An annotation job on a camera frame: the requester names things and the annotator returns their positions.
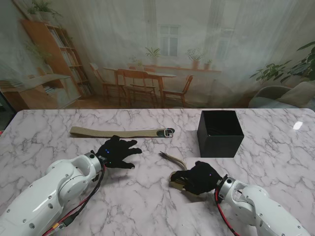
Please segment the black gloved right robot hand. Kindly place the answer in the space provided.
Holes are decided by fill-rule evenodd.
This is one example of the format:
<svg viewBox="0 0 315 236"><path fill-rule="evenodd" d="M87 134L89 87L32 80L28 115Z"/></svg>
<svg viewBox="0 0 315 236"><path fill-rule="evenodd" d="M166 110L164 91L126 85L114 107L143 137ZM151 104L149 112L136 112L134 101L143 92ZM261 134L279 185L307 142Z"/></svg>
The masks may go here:
<svg viewBox="0 0 315 236"><path fill-rule="evenodd" d="M207 193L216 189L222 177L208 163L196 161L190 170L176 171L170 176L170 182L180 190L195 195Z"/></svg>

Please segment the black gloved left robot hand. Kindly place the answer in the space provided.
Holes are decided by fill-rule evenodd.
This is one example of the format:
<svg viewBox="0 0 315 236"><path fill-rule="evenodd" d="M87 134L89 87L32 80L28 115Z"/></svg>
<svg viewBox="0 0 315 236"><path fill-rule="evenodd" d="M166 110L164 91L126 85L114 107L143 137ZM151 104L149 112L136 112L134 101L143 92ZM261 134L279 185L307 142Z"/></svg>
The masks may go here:
<svg viewBox="0 0 315 236"><path fill-rule="evenodd" d="M98 149L96 156L107 168L134 169L135 165L125 162L124 159L142 153L140 148L133 147L136 144L136 140L126 141L114 135Z"/></svg>

